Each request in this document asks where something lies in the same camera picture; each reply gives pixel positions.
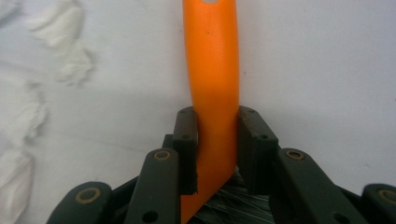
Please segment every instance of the orange handle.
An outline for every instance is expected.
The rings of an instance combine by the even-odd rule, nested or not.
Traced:
[[[236,165],[239,64],[234,0],[183,0],[187,66],[197,114],[198,193],[181,197],[186,223],[231,177]]]

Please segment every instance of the white surface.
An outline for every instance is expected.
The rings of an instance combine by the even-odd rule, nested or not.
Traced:
[[[51,80],[59,64],[24,20],[0,24],[0,68],[43,82],[50,118],[30,142],[31,203],[21,224],[47,220],[74,186],[113,188],[191,104],[181,2],[81,1],[81,39],[95,68],[80,88]],[[258,110],[282,147],[308,152],[338,185],[396,185],[396,3],[240,0],[240,104]]]
[[[18,10],[21,0],[0,0],[0,21]]]

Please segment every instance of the crumpled white fabric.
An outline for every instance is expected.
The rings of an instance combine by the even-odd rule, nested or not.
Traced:
[[[10,149],[0,157],[0,223],[13,224],[28,204],[33,161],[21,150]]]
[[[38,84],[23,77],[0,76],[0,223],[13,224],[28,204],[33,161],[24,153],[26,138],[36,136],[47,116]]]
[[[47,116],[39,85],[21,77],[0,77],[0,133],[14,147],[35,137]]]
[[[76,2],[60,0],[26,22],[35,37],[44,40],[61,60],[56,79],[69,85],[80,83],[92,69],[92,61],[78,39],[82,21],[83,10]]]
[[[14,13],[21,4],[21,0],[0,0],[0,21]]]

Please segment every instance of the white tissue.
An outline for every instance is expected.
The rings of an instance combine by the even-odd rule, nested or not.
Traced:
[[[17,149],[0,157],[0,223],[13,224],[29,201],[32,159]]]
[[[63,63],[56,79],[72,85],[84,80],[92,69],[91,59],[77,39],[82,20],[83,10],[76,2],[60,0],[26,22],[35,37],[44,40]]]
[[[0,77],[0,134],[14,147],[36,136],[47,116],[47,106],[38,85],[19,77]]]

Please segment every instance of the hole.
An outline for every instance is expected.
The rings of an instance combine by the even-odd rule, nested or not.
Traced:
[[[339,213],[334,213],[334,215],[332,215],[334,217],[334,219],[341,224],[349,224],[350,221],[347,217],[339,214]]]
[[[379,196],[387,201],[396,205],[396,192],[390,189],[381,189],[378,191]]]
[[[76,195],[76,201],[81,204],[92,203],[99,198],[101,191],[98,188],[87,188]]]
[[[153,223],[155,221],[157,221],[158,219],[158,214],[154,211],[149,211],[147,213],[145,213],[145,215],[142,216],[142,220],[145,223]]]
[[[305,158],[305,156],[304,156],[303,153],[298,152],[298,151],[294,151],[294,150],[288,150],[288,151],[286,151],[286,155],[287,155],[290,159],[295,160],[295,161],[302,161],[302,160]]]
[[[165,161],[167,160],[169,157],[171,157],[171,154],[168,151],[159,151],[157,153],[154,154],[154,158],[157,161]]]
[[[208,4],[214,4],[217,3],[219,0],[202,0],[202,1]]]

